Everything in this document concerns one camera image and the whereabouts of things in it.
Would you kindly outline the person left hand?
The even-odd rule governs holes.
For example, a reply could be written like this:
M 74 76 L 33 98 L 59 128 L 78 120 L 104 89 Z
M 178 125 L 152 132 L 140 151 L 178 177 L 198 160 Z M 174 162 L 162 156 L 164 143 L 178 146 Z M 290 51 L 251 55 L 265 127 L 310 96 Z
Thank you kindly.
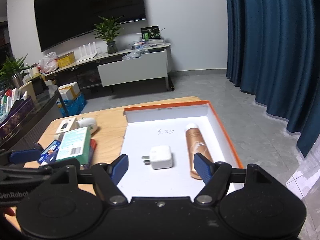
M 8 215 L 10 217 L 14 217 L 16 215 L 15 211 L 10 207 L 4 207 L 4 208 L 1 208 L 1 210 L 4 215 Z

